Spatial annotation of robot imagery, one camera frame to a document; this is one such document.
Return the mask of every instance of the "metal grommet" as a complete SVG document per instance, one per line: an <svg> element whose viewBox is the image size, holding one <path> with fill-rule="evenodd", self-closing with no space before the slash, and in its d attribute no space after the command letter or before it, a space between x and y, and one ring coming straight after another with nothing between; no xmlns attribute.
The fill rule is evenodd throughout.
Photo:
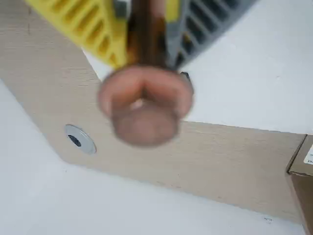
<svg viewBox="0 0 313 235"><path fill-rule="evenodd" d="M84 153L94 154L96 146L92 139L80 128L74 125L65 125L65 133L67 137Z"/></svg>

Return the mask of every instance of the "wooden board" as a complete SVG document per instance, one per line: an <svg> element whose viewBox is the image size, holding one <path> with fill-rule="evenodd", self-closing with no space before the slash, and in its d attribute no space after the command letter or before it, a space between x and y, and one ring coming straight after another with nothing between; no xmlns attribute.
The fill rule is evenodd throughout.
<svg viewBox="0 0 313 235"><path fill-rule="evenodd" d="M299 222L285 169L304 135L185 122L169 145L133 149L98 110L100 81L79 48L20 0L1 1L0 22L0 78L66 162ZM97 153L76 148L66 124Z"/></svg>

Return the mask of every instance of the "label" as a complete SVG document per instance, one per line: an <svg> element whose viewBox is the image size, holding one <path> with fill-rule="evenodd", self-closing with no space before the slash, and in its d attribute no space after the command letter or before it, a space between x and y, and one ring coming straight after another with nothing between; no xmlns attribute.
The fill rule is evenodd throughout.
<svg viewBox="0 0 313 235"><path fill-rule="evenodd" d="M313 165L313 146L310 148L308 154L306 155L304 161L306 164L311 164Z"/></svg>

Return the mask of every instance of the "particle board panel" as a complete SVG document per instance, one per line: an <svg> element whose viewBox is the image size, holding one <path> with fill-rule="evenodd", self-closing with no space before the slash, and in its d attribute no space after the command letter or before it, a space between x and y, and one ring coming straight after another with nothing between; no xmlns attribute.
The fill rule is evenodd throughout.
<svg viewBox="0 0 313 235"><path fill-rule="evenodd" d="M166 146L129 147L98 110L100 81L79 48L20 0L1 1L0 22L0 78L64 161L300 222L285 169L304 135L184 122ZM97 153L73 145L66 124Z"/></svg>

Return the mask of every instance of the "cardboard box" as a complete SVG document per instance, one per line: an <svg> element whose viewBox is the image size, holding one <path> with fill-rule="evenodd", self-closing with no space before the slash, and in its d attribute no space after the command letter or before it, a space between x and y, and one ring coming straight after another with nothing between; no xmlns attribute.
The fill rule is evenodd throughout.
<svg viewBox="0 0 313 235"><path fill-rule="evenodd" d="M306 136L287 172L305 230L313 235L313 136Z"/></svg>

